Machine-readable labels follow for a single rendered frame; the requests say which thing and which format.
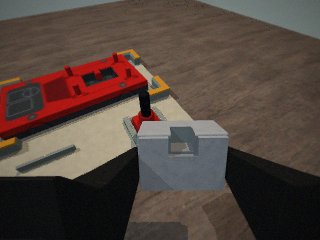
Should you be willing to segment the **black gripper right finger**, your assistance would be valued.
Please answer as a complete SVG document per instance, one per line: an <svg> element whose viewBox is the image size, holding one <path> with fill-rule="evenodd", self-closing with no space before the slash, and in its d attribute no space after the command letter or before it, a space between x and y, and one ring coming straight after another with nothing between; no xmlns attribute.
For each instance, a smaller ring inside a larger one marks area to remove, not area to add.
<svg viewBox="0 0 320 240"><path fill-rule="evenodd" d="M228 146L225 180L256 240L320 240L320 177Z"/></svg>

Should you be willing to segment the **grey block with slot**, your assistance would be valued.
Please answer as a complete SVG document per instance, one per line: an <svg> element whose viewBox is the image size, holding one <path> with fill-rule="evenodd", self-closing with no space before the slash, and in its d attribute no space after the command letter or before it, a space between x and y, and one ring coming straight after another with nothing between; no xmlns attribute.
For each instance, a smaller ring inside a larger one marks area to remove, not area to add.
<svg viewBox="0 0 320 240"><path fill-rule="evenodd" d="M228 136L214 120L143 121L141 191L224 190Z"/></svg>

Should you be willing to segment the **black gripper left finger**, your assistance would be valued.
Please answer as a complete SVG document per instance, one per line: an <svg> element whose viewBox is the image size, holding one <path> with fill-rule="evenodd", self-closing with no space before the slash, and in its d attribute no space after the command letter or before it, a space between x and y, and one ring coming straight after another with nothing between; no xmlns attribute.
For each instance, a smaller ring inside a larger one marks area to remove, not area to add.
<svg viewBox="0 0 320 240"><path fill-rule="evenodd" d="M124 240L138 147L74 179L0 177L0 239Z"/></svg>

